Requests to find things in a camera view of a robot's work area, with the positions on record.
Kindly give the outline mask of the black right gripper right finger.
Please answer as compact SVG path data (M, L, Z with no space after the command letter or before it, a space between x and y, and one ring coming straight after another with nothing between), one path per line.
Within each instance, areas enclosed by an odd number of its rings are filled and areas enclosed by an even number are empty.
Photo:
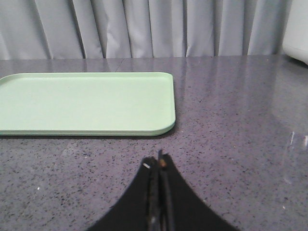
M235 231L194 193L172 158L158 152L159 190L164 231Z

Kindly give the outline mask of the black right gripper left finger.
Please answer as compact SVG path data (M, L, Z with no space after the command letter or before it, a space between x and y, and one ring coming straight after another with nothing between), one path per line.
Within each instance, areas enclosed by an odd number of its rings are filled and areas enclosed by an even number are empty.
M153 157L142 160L130 186L91 231L159 230L158 165Z

